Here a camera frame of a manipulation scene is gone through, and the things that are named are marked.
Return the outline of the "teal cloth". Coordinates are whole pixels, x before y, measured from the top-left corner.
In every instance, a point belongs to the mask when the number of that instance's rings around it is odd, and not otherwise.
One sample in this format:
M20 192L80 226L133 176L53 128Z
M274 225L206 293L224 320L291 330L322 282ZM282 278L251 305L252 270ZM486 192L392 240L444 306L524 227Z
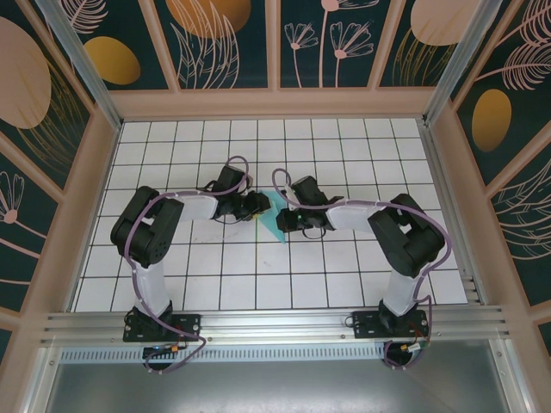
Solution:
M267 229L275 238L285 244L287 242L285 233L277 226L276 217L279 212L287 207L287 203L283 198L273 190L259 189L260 194L264 194L268 200L270 207L267 211L260 214L257 220Z

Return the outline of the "grey metal sheet plate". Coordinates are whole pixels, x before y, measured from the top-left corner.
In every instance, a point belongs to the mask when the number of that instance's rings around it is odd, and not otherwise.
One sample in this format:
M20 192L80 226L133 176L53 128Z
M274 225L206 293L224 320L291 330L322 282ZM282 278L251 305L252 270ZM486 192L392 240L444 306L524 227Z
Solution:
M523 413L494 367L379 361L191 363L166 376L139 365L62 365L39 413Z

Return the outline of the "aluminium mounting rail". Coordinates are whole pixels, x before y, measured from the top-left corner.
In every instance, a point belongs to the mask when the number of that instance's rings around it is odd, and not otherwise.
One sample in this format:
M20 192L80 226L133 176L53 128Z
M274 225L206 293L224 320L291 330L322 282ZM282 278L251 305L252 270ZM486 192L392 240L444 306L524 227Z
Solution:
M353 342L347 328L351 309L205 311L201 335L212 344ZM39 331L43 343L59 346L122 342L123 312L53 313ZM431 339L463 341L506 338L512 328L497 305L435 305Z

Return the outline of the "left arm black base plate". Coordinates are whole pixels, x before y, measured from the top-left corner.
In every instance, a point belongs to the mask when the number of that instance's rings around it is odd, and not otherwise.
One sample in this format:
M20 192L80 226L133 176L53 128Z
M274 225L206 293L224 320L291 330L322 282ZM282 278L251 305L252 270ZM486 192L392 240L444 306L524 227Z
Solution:
M128 313L124 317L123 342L197 342L201 330L201 317L195 314L162 316L161 319L172 328L192 334L193 337L185 338L176 332L168 330L158 324L152 318L137 311Z

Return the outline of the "aluminium side rail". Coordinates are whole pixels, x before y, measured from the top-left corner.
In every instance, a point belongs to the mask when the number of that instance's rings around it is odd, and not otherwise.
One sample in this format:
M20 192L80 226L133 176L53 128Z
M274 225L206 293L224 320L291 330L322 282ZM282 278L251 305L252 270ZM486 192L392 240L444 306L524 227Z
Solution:
M423 143L430 172L436 185L436 193L443 212L443 219L452 240L455 262L470 305L487 305L487 296L480 280L479 270L468 243L460 210L455 199L443 159L437 148L432 131L421 121L418 130Z

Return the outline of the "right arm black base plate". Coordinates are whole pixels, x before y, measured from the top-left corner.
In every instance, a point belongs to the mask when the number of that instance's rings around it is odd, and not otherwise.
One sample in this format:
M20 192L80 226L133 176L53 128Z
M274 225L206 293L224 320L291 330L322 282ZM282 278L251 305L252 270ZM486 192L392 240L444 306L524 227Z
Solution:
M429 333L427 314L423 310L412 310L401 317L391 312L381 315L378 311L354 311L352 328L356 339L413 339Z

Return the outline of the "aluminium frame post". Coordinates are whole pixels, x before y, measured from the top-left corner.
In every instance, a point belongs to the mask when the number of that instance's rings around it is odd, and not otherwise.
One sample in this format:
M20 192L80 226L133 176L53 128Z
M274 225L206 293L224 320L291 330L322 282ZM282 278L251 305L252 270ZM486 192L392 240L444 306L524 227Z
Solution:
M108 89L84 48L79 35L93 34L108 16L106 0L34 0L53 34L68 54L88 91L107 117L109 124L119 132L119 115Z
M480 48L494 21L499 21L498 14L503 2L512 0L479 0L477 7L470 18L465 32L461 35L451 58L444 68L434 93L423 111L423 126L430 128L443 111L455 86L459 83L462 74L467 70L469 63Z

